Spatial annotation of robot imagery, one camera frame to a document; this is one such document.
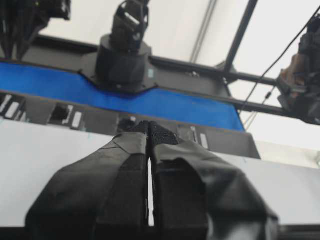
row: black beam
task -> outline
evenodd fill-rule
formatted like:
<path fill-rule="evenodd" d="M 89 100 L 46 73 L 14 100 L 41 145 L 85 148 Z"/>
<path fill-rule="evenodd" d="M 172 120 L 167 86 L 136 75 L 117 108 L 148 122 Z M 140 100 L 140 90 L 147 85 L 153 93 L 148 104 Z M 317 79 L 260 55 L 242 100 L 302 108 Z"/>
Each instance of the black beam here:
<path fill-rule="evenodd" d="M 244 38 L 244 35 L 245 35 L 246 30 L 248 28 L 250 19 L 254 13 L 255 8 L 256 8 L 257 2 L 258 2 L 258 0 L 250 0 L 248 5 L 246 6 L 244 15 L 243 15 L 241 23 L 240 23 L 240 26 L 239 26 L 238 31 L 235 35 L 234 40 L 233 40 L 228 57 L 226 58 L 226 61 L 225 61 L 224 71 L 227 73 L 230 72 L 230 70 L 232 68 L 232 64 L 235 60 L 235 57 L 237 55 L 240 44 Z"/>
<path fill-rule="evenodd" d="M 225 72 L 214 67 L 184 62 L 184 61 L 177 61 L 171 60 L 168 58 L 158 57 L 158 56 L 151 56 L 150 62 L 159 67 L 165 68 L 172 68 L 186 72 L 197 72 L 198 74 L 206 74 L 212 77 L 221 77 L 225 79 L 240 79 L 249 82 L 257 82 L 260 79 L 260 76 L 242 73 L 242 72 Z M 276 80 L 268 77 L 262 78 L 261 84 L 276 86 Z"/>

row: blue panel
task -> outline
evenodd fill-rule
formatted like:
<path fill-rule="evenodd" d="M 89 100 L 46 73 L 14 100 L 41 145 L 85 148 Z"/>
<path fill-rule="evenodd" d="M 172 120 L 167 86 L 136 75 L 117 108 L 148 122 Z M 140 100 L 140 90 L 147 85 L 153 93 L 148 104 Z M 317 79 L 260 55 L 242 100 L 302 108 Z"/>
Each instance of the blue panel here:
<path fill-rule="evenodd" d="M 0 63 L 0 89 L 93 107 L 243 131 L 234 106 L 163 89 L 139 95 L 98 90 L 74 73 Z"/>

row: wire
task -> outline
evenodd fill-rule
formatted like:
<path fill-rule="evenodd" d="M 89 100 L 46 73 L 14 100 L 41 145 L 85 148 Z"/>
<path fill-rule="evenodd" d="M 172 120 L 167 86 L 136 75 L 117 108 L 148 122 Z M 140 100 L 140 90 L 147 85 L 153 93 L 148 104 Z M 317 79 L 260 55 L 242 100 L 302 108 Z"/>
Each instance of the wire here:
<path fill-rule="evenodd" d="M 271 91 L 268 92 L 268 93 L 265 95 L 264 100 L 263 100 L 263 102 L 261 103 L 261 105 L 265 105 L 266 101 L 272 96 L 272 93 L 274 92 L 275 89 L 276 89 L 276 86 L 273 86 L 273 88 L 271 89 Z M 257 115 L 258 115 L 258 112 L 253 112 L 253 113 L 248 117 L 248 119 L 245 121 L 244 125 L 246 125 L 246 124 L 249 122 L 249 120 L 252 119 L 251 122 L 249 123 L 249 125 L 245 128 L 246 131 L 249 130 L 249 128 L 251 127 L 252 123 L 255 121 Z"/>
<path fill-rule="evenodd" d="M 261 83 L 261 81 L 263 80 L 263 78 L 265 77 L 265 75 L 279 62 L 279 60 L 286 54 L 286 52 L 288 51 L 288 49 L 291 47 L 291 45 L 297 40 L 297 38 L 303 33 L 303 31 L 307 28 L 308 24 L 310 23 L 310 21 L 316 16 L 316 14 L 319 12 L 320 10 L 320 6 L 317 8 L 317 10 L 314 12 L 314 14 L 312 15 L 312 17 L 309 19 L 309 21 L 304 25 L 304 27 L 300 30 L 300 32 L 294 37 L 294 39 L 290 42 L 290 44 L 285 48 L 285 50 L 283 51 L 283 53 L 275 60 L 275 62 L 262 74 L 262 76 L 255 82 L 254 87 L 252 88 L 251 92 L 249 93 L 248 97 L 246 98 L 246 100 L 244 101 L 240 113 L 239 115 L 241 115 L 242 111 L 245 109 L 246 105 L 248 104 L 249 99 L 251 98 L 252 94 L 254 93 L 254 91 L 256 90 L 258 84 Z"/>

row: black tape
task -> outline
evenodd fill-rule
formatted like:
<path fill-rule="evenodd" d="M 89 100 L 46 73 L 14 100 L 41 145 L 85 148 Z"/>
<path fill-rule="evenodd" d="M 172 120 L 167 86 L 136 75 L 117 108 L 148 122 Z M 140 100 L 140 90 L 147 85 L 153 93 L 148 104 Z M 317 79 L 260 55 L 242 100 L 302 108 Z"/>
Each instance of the black tape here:
<path fill-rule="evenodd" d="M 277 239 L 277 215 L 239 168 L 193 142 L 161 144 L 153 153 L 158 166 L 166 162 L 187 162 L 205 184 L 206 209 L 214 229 L 208 239 Z"/>
<path fill-rule="evenodd" d="M 109 199 L 120 168 L 132 155 L 145 159 L 146 144 L 143 133 L 123 133 L 95 153 L 59 170 L 27 214 L 25 226 L 31 238 L 91 239 L 96 218 Z M 135 167 L 129 162 L 126 166 Z"/>

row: black cylindrical mount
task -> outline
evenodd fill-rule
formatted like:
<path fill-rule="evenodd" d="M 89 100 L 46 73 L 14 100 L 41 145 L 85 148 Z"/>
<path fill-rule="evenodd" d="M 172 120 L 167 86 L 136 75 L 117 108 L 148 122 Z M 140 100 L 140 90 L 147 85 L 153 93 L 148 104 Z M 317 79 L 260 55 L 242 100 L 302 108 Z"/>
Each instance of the black cylindrical mount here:
<path fill-rule="evenodd" d="M 103 85 L 142 83 L 151 48 L 144 42 L 137 52 L 120 51 L 110 42 L 110 35 L 101 38 L 95 66 L 96 76 Z"/>

